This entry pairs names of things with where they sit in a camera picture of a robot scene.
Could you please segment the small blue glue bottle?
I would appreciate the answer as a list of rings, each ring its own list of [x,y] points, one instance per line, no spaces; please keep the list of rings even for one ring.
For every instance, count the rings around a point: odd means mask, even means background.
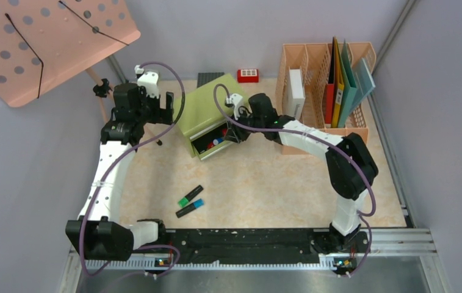
[[[222,143],[222,142],[223,142],[223,139],[222,139],[222,138],[217,138],[217,139],[214,139],[214,140],[212,141],[212,145],[213,145],[213,146],[216,146],[216,145],[218,145],[218,144],[220,144],[220,143]]]

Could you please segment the green metal drawer cabinet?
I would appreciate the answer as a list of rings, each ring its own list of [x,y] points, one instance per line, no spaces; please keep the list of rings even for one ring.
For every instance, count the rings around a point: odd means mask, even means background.
[[[217,84],[223,84],[230,94],[238,94],[248,105],[249,95],[230,74],[223,75],[186,95],[184,109],[177,127],[181,131],[188,152],[192,157],[205,160],[233,143],[225,141],[222,129],[227,129],[227,119],[220,113],[214,102],[213,90]],[[223,142],[207,149],[214,139]]]

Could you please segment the white paper booklet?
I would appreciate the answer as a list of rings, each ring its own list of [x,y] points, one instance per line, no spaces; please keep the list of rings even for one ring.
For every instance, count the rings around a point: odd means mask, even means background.
[[[301,69],[290,69],[287,79],[284,113],[294,117],[296,120],[301,119],[305,99]]]

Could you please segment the yellow plastic clip folder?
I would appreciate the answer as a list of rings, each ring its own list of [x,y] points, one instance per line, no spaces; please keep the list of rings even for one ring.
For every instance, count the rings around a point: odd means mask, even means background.
[[[333,115],[331,120],[331,127],[337,128],[339,123],[339,115],[342,103],[342,96],[344,91],[344,81],[342,77],[341,70],[341,55],[339,52],[339,46],[337,38],[333,37],[333,57],[334,57],[334,88],[335,88],[335,97],[334,97],[334,106],[333,106]]]

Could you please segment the teal plastic folder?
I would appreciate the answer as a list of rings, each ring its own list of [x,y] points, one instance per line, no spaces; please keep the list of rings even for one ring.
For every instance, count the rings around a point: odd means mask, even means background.
[[[341,108],[339,112],[339,120],[337,126],[343,128],[348,116],[352,110],[353,100],[357,92],[357,85],[352,71],[350,62],[350,48],[348,43],[344,41],[340,55],[341,75],[344,83],[344,89],[341,99]]]

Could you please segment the light blue hardcover book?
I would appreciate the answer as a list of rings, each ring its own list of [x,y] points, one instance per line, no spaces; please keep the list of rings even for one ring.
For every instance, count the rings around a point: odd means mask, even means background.
[[[365,58],[361,58],[353,67],[353,77],[356,82],[357,91],[350,109],[351,114],[376,87]]]

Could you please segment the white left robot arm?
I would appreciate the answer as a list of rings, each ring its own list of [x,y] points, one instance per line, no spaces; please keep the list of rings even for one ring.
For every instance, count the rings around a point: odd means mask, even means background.
[[[163,223],[157,219],[120,224],[120,203],[128,168],[144,136],[147,123],[173,123],[174,94],[154,96],[147,86],[127,82],[115,86],[115,105],[101,130],[99,161],[90,193],[76,220],[65,233],[75,250],[88,260],[125,261],[143,245],[153,252],[167,246]]]

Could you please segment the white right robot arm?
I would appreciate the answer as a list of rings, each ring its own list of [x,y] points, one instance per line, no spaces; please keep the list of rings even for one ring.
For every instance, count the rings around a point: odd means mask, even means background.
[[[280,115],[265,93],[253,95],[248,102],[246,107],[243,96],[236,93],[225,98],[225,106],[233,110],[225,139],[241,143],[250,134],[260,132],[269,141],[324,160],[338,195],[330,224],[330,244],[337,251],[347,251],[361,225],[359,210],[364,199],[372,194],[378,175],[378,167],[363,139],[354,132],[346,136],[323,132],[294,117]]]

